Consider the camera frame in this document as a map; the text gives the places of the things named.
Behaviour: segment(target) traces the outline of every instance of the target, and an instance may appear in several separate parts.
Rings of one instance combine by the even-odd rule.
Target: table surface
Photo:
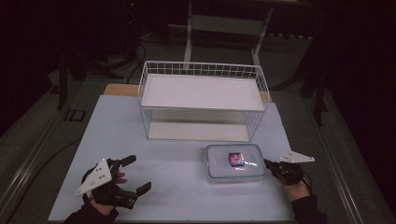
[[[75,196],[80,179],[101,159],[137,161],[123,167],[129,191],[151,181],[152,189],[133,210],[119,208],[119,221],[128,222],[265,222],[292,221],[293,213],[282,187],[268,172],[260,181],[213,184],[208,181],[205,148],[228,144],[213,141],[147,139],[139,110],[137,87],[111,84],[98,100],[90,123],[55,205],[51,221],[65,220],[79,209]],[[269,104],[251,144],[264,158],[277,161],[290,150],[276,105]]]

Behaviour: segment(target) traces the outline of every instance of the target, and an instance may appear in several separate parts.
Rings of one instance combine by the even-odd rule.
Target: person's hand
[[[310,196],[308,186],[303,181],[300,181],[298,184],[295,185],[283,185],[283,188],[288,194],[290,202],[306,196]]]
[[[128,181],[128,179],[125,179],[124,177],[125,177],[125,173],[122,173],[122,172],[120,172],[120,170],[118,170],[116,183],[117,184],[126,183]],[[102,215],[105,215],[105,216],[109,216],[111,211],[113,211],[116,208],[116,206],[113,206],[113,205],[103,205],[103,204],[97,203],[92,195],[90,196],[90,203],[96,210],[98,210]]]

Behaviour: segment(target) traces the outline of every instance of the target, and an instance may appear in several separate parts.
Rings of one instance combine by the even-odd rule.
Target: floor
[[[194,37],[193,62],[252,64],[250,48],[245,44],[221,45],[217,39],[208,39],[207,34]],[[138,55],[142,58],[146,54],[143,61],[180,62],[184,40],[183,29],[176,29],[167,41],[147,33],[141,39]],[[268,86],[292,77],[309,43],[309,39],[276,36],[264,40],[260,60]],[[125,83],[136,66],[132,63],[116,69],[114,72],[124,77],[117,80],[90,69],[83,82],[69,77],[68,100],[62,110],[56,110],[58,96],[47,93],[0,139],[0,190],[4,192],[0,202],[1,223],[48,223],[51,207],[98,97],[107,84]],[[136,69],[131,82],[136,82],[138,76]],[[57,71],[49,77],[56,83]],[[302,98],[298,93],[302,84],[297,82],[271,95],[291,148],[316,158],[315,162],[303,164],[303,168],[313,178],[319,209],[328,214],[329,223],[396,223],[332,100],[332,93],[325,91],[328,111],[322,113],[323,126],[319,127],[313,119],[314,97]],[[72,120],[68,111],[83,111],[85,117]]]

